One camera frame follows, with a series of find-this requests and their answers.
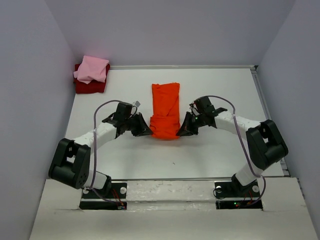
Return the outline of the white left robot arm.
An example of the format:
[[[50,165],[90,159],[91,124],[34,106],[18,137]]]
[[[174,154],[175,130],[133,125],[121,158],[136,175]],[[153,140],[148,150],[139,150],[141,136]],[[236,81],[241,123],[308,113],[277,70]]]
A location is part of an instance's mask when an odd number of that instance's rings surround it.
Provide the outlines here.
[[[112,178],[97,171],[97,151],[106,143],[117,139],[125,132],[134,137],[150,136],[140,103],[116,100],[116,110],[101,123],[97,122],[96,110],[93,114],[93,129],[74,139],[61,139],[55,150],[48,170],[48,176],[74,189],[94,192],[105,200],[112,190]]]

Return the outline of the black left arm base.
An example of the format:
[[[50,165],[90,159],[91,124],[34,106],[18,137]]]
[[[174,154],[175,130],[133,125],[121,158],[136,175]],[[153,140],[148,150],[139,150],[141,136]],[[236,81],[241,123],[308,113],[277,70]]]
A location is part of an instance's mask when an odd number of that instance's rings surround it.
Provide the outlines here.
[[[82,191],[79,208],[81,210],[124,211],[127,209],[128,184],[124,181],[113,181],[107,194],[101,191]]]

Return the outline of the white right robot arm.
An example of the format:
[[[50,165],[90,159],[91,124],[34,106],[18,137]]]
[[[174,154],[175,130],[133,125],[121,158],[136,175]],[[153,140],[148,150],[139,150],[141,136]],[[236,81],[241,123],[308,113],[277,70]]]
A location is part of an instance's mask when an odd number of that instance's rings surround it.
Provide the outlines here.
[[[246,158],[246,164],[236,172],[230,181],[216,183],[213,194],[219,199],[241,198],[253,191],[257,179],[263,172],[288,155],[288,147],[276,125],[270,119],[250,120],[236,115],[232,110],[216,108],[211,96],[197,98],[190,104],[184,121],[176,133],[178,137],[198,135],[199,128],[208,126],[236,135]]]

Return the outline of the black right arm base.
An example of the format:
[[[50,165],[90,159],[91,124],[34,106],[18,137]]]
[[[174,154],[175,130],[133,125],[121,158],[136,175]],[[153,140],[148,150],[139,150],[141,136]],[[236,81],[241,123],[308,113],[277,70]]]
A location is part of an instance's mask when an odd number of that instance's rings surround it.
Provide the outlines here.
[[[254,203],[260,197],[257,181],[252,182],[244,192],[231,189],[230,181],[217,181],[212,193],[217,210],[263,209],[261,200]]]

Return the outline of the orange t shirt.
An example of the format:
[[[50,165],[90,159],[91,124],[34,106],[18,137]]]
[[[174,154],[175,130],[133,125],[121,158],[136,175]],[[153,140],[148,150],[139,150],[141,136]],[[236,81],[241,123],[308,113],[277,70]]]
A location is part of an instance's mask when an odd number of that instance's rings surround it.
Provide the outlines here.
[[[152,137],[161,140],[178,139],[180,129],[180,84],[152,84],[153,115],[150,117]]]

